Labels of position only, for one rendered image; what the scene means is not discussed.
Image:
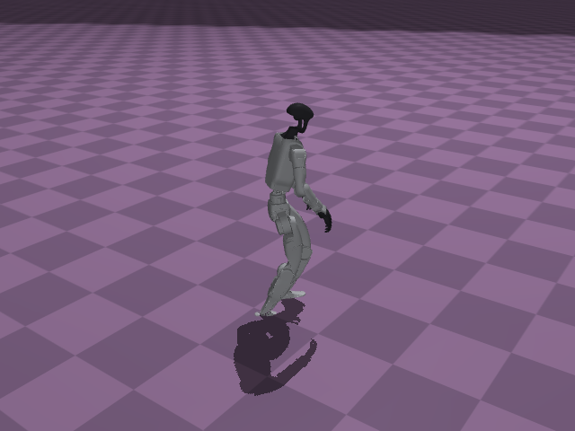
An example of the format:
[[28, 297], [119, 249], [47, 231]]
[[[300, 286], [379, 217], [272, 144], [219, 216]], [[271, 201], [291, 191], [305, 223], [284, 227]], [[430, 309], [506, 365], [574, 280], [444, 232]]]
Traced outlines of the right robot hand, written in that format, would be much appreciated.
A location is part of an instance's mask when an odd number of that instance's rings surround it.
[[325, 226], [325, 227], [327, 227], [327, 228], [325, 228], [325, 230], [327, 230], [327, 231], [325, 231], [325, 233], [328, 233], [328, 232], [331, 230], [331, 228], [332, 228], [332, 217], [331, 217], [331, 215], [330, 215], [328, 209], [326, 209], [326, 214], [323, 213], [323, 212], [319, 212], [319, 213], [318, 213], [318, 216], [319, 216], [320, 218], [323, 218], [323, 219], [324, 219], [324, 222], [326, 223], [326, 226]]

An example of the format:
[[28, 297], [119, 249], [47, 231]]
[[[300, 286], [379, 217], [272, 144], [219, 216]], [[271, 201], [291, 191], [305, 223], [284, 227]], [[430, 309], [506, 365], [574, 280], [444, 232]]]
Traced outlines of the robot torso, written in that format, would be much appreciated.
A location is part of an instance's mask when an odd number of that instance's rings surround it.
[[282, 133], [285, 132], [278, 133], [273, 141], [265, 177], [266, 184], [273, 189], [268, 200], [268, 212], [273, 222], [277, 220], [279, 212], [285, 211], [290, 216], [290, 205], [285, 194], [290, 191], [295, 179], [293, 164], [288, 155], [291, 145], [303, 147], [297, 136], [294, 136], [295, 140], [285, 139], [280, 135]]

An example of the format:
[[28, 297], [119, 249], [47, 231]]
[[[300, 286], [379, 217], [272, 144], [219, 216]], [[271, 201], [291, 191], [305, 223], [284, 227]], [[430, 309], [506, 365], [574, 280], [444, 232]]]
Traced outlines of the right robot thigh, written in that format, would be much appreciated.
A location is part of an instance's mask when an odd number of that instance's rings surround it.
[[277, 214], [276, 219], [275, 224], [279, 235], [284, 234], [283, 245], [288, 259], [287, 263], [279, 265], [277, 273], [279, 276], [281, 270], [288, 268], [292, 270], [295, 276], [302, 258], [302, 236], [293, 216], [287, 215], [285, 211], [282, 211]]

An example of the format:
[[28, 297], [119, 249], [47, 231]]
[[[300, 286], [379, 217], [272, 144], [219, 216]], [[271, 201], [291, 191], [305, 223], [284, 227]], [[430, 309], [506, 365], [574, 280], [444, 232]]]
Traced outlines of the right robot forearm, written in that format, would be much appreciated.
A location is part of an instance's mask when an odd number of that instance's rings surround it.
[[326, 214], [327, 207], [322, 204], [322, 202], [315, 196], [308, 184], [304, 185], [304, 192], [306, 197], [303, 197], [303, 201], [318, 215], [319, 212]]

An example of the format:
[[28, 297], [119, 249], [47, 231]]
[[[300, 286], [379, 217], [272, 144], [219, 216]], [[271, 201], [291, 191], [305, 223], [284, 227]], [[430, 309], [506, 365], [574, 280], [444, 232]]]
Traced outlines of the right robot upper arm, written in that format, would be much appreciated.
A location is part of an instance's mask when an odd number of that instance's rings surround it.
[[300, 145], [291, 145], [289, 151], [289, 160], [293, 164], [293, 174], [295, 179], [294, 194], [301, 198], [306, 197], [304, 192], [305, 177], [306, 177], [306, 151]]

